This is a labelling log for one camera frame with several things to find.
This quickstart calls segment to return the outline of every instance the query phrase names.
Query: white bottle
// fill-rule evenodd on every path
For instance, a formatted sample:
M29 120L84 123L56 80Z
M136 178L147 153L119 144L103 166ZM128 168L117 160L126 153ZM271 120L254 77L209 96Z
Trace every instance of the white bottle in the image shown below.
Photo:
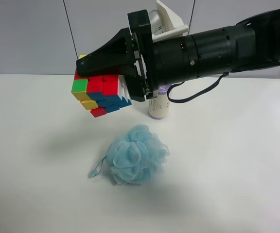
M169 111L170 101L167 91L171 85L160 86L157 97L149 100L149 116L153 119L163 119Z

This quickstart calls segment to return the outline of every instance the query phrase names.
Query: white table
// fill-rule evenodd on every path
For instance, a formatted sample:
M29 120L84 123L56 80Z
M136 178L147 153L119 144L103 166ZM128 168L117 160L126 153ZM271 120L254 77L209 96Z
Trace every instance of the white table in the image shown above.
M175 88L187 97L214 82ZM280 80L224 78L153 120L148 103L93 118L69 75L0 75L0 233L280 233ZM171 155L145 185L88 179L147 124Z

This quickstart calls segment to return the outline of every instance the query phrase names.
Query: green sticker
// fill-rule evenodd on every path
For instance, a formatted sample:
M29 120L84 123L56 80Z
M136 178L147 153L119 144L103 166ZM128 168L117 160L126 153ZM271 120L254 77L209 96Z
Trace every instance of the green sticker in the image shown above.
M73 81L72 93L74 92L86 92L88 79L77 79Z

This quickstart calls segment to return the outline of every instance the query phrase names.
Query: black wire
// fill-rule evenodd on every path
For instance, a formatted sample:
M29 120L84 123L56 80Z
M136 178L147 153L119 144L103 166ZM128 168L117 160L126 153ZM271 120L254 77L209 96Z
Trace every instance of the black wire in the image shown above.
M195 7L195 2L196 2L196 0L194 0L194 2L193 2L193 8L192 8L191 19L190 19L190 23L189 23L188 34L190 34L190 29L191 29L191 24L192 24L192 18L193 18L193 13L194 13L194 7Z
M63 5L64 5L64 9L66 11L66 15L67 15L67 19L68 19L68 24L69 24L69 28L70 28L70 33L71 33L71 36L72 36L72 41L73 41L73 45L74 45L74 50L75 50L75 54L76 54L76 59L78 59L78 56L77 56L77 51L76 51L76 46L75 46L75 42L74 42L74 38L73 38L73 33L72 33L72 29L71 29L71 24L70 24L70 20L69 20L69 15L68 15L68 11L67 11L67 7L66 7L66 3L63 1Z
M170 102L173 102L173 103L186 103L186 102L189 102L190 100L193 100L193 99L195 99L195 98L197 98L197 97L199 97L199 96L201 96L201 95L203 95L203 94L205 94L205 93L211 91L212 89L214 89L214 88L219 84L220 80L221 80L223 77L226 77L226 76L228 76L228 73L227 73L227 72L226 72L226 73L223 73L223 74L218 78L218 80L217 80L216 82L214 82L211 86L209 86L209 87L207 87L206 89L204 89L204 90L202 90L202 91L196 93L195 95L192 95L192 96L190 96L190 97L188 97L188 98L185 98L185 99L182 99L182 100L175 100L175 99L172 99L172 98L169 97L169 94L170 94L171 90L172 90L173 88L175 88L176 86L182 85L184 82L174 84L174 85L172 85L172 86L168 89L168 91L167 91L167 97L168 97L169 101L170 101Z

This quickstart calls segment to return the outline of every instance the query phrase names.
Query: blue shower puff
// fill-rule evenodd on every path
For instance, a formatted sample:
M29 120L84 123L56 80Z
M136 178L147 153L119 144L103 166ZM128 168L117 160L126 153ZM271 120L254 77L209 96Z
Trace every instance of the blue shower puff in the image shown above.
M127 134L115 138L104 159L110 166L115 181L127 184L151 180L153 174L162 168L168 155L168 147L161 143L158 136L151 133L148 126L138 125Z

